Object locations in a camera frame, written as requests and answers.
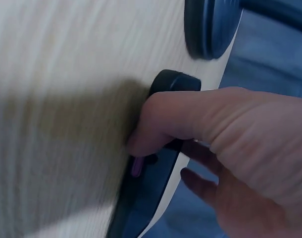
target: purple button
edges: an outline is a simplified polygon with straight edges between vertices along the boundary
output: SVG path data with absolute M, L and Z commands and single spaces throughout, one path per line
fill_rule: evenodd
M 144 157 L 135 157 L 135 160 L 131 168 L 132 177 L 137 178 L 140 176 L 144 162 L 145 162 Z

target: wood grain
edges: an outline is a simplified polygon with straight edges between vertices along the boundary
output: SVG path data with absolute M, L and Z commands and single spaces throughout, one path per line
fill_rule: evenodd
M 0 0 L 0 238 L 105 237 L 126 137 L 164 68 L 217 88 L 228 52 L 186 52 L 183 0 Z

